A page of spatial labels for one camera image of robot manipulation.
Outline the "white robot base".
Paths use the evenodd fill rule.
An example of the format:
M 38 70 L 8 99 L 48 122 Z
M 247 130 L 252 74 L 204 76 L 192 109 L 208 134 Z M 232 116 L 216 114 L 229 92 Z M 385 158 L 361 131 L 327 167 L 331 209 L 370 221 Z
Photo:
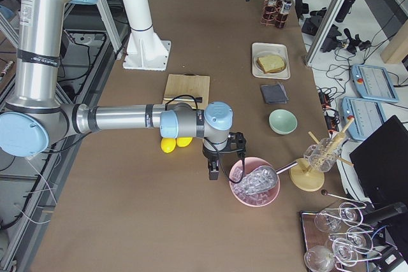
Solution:
M 131 28 L 125 69 L 165 71 L 171 48 L 154 32 L 148 0 L 122 0 Z

